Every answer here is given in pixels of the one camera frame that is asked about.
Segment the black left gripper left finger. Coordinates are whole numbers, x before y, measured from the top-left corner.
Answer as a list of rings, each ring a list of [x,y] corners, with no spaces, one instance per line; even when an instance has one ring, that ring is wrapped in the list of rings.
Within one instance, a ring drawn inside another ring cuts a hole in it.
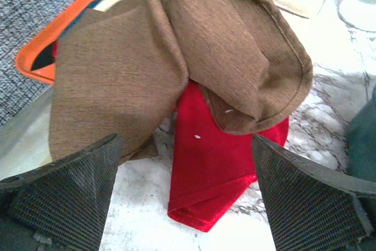
[[[99,250],[122,140],[1,180],[1,250]]]

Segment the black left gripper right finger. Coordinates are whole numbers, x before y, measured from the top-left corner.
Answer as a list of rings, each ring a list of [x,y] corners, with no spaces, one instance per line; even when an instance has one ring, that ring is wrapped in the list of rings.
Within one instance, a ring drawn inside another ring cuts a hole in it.
[[[375,183],[261,135],[251,143],[276,250],[375,250]]]

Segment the teal storage basket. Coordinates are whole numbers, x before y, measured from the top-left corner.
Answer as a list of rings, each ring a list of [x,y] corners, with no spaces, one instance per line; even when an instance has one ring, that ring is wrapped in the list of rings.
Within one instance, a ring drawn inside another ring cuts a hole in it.
[[[375,182],[375,88],[367,104],[347,131],[348,171],[351,176]]]

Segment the red cloth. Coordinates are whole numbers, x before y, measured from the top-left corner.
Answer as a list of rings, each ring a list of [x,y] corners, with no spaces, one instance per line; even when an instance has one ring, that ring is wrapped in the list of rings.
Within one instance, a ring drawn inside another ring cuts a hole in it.
[[[257,181],[252,131],[219,126],[196,82],[177,104],[168,216],[208,232]]]

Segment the brown cloth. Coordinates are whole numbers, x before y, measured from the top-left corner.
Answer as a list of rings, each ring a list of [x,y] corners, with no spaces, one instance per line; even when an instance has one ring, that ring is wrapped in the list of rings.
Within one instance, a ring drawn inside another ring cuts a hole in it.
[[[220,129],[256,133],[308,95],[313,65],[272,0],[122,0],[58,41],[53,160],[118,133],[143,148],[195,81]]]

